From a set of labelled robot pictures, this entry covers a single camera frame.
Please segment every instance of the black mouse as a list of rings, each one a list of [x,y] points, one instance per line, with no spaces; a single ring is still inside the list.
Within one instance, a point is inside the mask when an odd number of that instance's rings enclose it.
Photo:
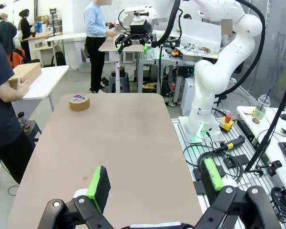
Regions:
[[[281,119],[286,121],[286,114],[281,114]]]

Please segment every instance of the tape label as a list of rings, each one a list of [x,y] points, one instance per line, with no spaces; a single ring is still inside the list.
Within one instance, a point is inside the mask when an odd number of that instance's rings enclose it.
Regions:
[[[76,103],[80,103],[86,99],[87,99],[87,96],[85,96],[83,94],[77,94],[77,95],[72,97],[72,101],[76,102]]]

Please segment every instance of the red button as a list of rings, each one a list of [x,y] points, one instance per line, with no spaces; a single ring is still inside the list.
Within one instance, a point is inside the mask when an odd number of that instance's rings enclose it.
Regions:
[[[227,116],[225,117],[225,122],[229,123],[231,121],[231,119],[232,119],[232,115],[227,114]]]

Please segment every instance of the black pants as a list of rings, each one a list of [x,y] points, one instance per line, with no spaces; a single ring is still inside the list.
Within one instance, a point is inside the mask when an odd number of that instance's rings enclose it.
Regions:
[[[24,42],[20,42],[20,43],[21,43],[21,48],[25,52],[25,56],[26,56],[27,60],[30,61],[31,60],[31,53],[30,53],[29,42],[24,41]]]
[[[11,144],[0,146],[0,159],[18,184],[22,180],[33,150],[29,138],[23,131]]]
[[[105,62],[105,53],[99,48],[105,42],[104,37],[87,37],[86,48],[91,62],[91,91],[98,92],[101,86],[102,72]]]

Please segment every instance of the screw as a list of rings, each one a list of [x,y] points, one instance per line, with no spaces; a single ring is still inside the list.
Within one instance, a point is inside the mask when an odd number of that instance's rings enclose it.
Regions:
[[[226,193],[232,193],[233,192],[233,189],[231,189],[230,187],[228,187],[226,190],[225,190]]]
[[[253,193],[253,194],[257,194],[257,193],[258,193],[257,188],[252,189],[252,193]]]

